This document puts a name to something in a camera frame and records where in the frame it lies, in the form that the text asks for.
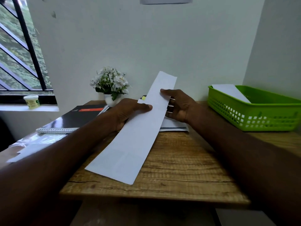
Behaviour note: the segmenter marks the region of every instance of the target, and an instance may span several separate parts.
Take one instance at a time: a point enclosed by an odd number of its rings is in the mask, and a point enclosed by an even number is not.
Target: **green plastic basket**
[[[209,86],[208,104],[242,131],[292,131],[301,120],[301,100],[236,86],[251,102],[246,103]]]

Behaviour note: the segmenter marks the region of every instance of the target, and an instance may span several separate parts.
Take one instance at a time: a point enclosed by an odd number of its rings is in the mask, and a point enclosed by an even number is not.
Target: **notebook cover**
[[[80,128],[97,117],[97,115],[105,106],[106,104],[76,106],[68,113],[43,126],[42,128]]]

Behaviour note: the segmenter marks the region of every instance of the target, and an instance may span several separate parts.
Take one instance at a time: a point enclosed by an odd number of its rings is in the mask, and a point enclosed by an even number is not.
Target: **hand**
[[[161,93],[171,96],[165,116],[180,122],[189,123],[198,113],[198,103],[180,89],[161,89]]]
[[[110,114],[113,118],[113,127],[115,127],[114,131],[119,131],[124,126],[125,121],[137,110],[142,112],[148,112],[152,110],[151,105],[147,104],[139,104],[137,100],[124,98],[119,102],[116,106],[108,110],[108,114]]]

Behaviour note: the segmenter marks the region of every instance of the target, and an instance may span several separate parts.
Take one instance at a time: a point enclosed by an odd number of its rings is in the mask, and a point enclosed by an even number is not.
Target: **plastic cup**
[[[34,109],[40,106],[39,96],[38,95],[28,95],[23,97],[28,105],[29,109]]]

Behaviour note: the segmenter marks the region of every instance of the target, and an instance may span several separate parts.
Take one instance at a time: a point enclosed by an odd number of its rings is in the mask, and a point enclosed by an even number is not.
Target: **wooden tabletop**
[[[294,132],[249,134],[301,156],[301,136]],[[219,163],[214,150],[191,128],[190,133],[159,132],[133,185],[85,170],[114,137],[109,137],[97,147],[62,188],[61,195],[250,204],[248,197]]]

